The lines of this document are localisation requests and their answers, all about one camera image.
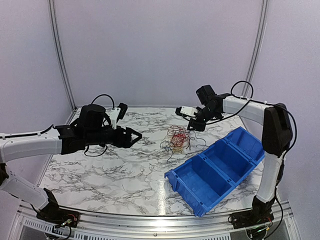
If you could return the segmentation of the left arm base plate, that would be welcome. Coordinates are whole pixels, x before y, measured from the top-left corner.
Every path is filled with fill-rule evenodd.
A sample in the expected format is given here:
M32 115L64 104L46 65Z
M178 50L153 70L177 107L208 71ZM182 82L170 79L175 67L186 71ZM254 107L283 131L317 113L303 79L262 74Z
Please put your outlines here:
M40 210L36 217L40 220L53 223L56 226L61 226L63 223L72 228L76 228L78 225L80 213L78 211L67 210L67 209L49 209Z

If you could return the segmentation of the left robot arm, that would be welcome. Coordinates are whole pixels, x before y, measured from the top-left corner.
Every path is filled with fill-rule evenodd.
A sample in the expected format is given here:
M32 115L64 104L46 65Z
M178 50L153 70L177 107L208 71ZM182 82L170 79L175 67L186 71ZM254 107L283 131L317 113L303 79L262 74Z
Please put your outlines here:
M142 138L132 128L122 128L118 121L123 119L128 106L120 103L110 114L98 104L81 108L79 117L69 125L21 134L0 135L0 189L31 205L53 223L63 219L53 193L32 184L9 170L7 163L17 159L42 155L68 155L86 150L90 146L130 148Z

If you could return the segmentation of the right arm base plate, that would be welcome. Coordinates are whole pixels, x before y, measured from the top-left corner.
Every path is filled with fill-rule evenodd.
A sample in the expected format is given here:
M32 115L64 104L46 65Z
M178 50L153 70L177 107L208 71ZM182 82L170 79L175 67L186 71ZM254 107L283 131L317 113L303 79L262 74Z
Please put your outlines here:
M273 220L274 215L271 210L262 216L255 215L254 211L251 209L234 212L228 217L228 222L233 225L234 229L247 228L264 223L270 223Z

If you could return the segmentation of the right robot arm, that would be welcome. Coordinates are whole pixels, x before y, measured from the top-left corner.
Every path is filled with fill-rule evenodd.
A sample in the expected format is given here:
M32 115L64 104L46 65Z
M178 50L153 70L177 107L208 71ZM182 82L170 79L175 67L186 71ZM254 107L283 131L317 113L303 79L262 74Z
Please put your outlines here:
M196 90L196 95L203 108L190 107L185 113L190 118L188 128L191 130L202 132L207 125L223 121L223 114L240 116L262 126L264 168L252 209L247 214L252 224L258 224L270 212L277 198L286 154L293 139L290 122L293 117L283 103L272 104L232 93L217 94L210 85L201 86Z

